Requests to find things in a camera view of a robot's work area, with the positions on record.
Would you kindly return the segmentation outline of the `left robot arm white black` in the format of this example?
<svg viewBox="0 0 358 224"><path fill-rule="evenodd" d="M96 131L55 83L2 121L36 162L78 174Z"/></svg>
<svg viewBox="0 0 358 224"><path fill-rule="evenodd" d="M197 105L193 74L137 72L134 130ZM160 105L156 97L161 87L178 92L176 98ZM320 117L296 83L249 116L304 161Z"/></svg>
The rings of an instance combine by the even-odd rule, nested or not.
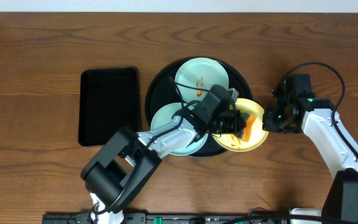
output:
<svg viewBox="0 0 358 224"><path fill-rule="evenodd" d="M205 134L236 134L246 126L239 110L182 108L163 126L135 133L121 128L81 171L93 200L94 223L120 223L122 210L151 178L163 157Z"/></svg>

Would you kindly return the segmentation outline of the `light green plate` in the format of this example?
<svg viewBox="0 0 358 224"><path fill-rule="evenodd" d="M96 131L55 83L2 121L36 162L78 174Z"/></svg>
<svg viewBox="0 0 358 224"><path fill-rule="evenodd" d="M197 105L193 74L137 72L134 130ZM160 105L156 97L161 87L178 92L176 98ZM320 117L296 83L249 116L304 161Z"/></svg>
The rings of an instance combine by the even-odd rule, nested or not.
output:
<svg viewBox="0 0 358 224"><path fill-rule="evenodd" d="M159 128L172 120L172 116L181 109L181 103L170 103L160 108L153 116L150 125L151 129ZM174 156L188 156L199 151L205 144L208 135L205 134L199 141L193 142L187 147L171 152Z"/></svg>
<svg viewBox="0 0 358 224"><path fill-rule="evenodd" d="M202 100L213 85L229 88L224 67L210 58L193 58L185 62L175 75L181 95L186 102Z"/></svg>

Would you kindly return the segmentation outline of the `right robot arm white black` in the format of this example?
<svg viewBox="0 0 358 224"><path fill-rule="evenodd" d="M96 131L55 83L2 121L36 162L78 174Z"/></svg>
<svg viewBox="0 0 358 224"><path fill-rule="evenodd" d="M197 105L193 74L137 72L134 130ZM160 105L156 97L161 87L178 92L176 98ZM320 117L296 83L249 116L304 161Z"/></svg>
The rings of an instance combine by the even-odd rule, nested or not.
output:
<svg viewBox="0 0 358 224"><path fill-rule="evenodd" d="M273 133L303 133L326 163L333 183L322 208L293 208L291 223L358 223L358 144L329 99L310 90L275 90L276 106L263 118Z"/></svg>

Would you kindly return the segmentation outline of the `light green plate top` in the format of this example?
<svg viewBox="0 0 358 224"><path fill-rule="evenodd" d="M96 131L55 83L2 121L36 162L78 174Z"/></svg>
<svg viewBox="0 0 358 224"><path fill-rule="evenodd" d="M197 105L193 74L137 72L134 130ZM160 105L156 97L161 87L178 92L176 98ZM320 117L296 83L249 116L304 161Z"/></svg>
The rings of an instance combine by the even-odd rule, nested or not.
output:
<svg viewBox="0 0 358 224"><path fill-rule="evenodd" d="M193 58L185 62L175 75L181 95L186 102L202 100L213 85L229 88L224 67L210 58Z"/></svg>

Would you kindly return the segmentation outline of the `orange sponge with green scourer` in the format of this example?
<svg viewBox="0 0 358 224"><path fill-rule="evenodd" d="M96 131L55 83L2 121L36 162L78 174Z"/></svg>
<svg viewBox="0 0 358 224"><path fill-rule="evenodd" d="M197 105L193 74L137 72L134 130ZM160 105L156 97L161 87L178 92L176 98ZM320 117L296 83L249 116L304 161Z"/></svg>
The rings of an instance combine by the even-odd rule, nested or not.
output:
<svg viewBox="0 0 358 224"><path fill-rule="evenodd" d="M256 120L256 115L249 113L242 113L241 117L245 121L245 127L240 130L235 136L244 142L249 142L252 134L252 126Z"/></svg>

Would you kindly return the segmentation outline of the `yellow plate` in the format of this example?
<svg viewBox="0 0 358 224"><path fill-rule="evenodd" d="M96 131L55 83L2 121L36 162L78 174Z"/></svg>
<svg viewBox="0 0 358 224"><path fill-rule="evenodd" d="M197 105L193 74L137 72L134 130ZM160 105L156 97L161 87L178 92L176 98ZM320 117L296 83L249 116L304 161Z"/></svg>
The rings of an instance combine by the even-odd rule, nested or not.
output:
<svg viewBox="0 0 358 224"><path fill-rule="evenodd" d="M265 141L269 133L262 129L264 109L258 103L245 98L237 99L236 109L240 110L242 113L254 114L257 117L252 126L250 141L241 141L235 134L218 134L213 135L213 138L220 146L230 151L246 152L253 150Z"/></svg>

